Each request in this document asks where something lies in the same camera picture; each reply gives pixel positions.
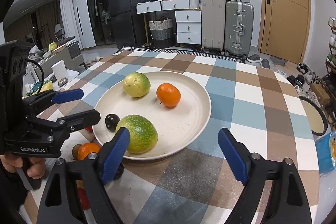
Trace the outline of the person's left hand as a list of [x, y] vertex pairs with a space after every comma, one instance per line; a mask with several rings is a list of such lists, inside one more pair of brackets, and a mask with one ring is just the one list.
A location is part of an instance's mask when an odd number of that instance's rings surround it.
[[[27, 170], [27, 175], [34, 180], [42, 178], [46, 171], [45, 159], [29, 157], [28, 160], [30, 164]], [[23, 158], [13, 155], [11, 152], [1, 155], [1, 162], [5, 170], [10, 173], [15, 173], [17, 168], [23, 168], [25, 166]]]

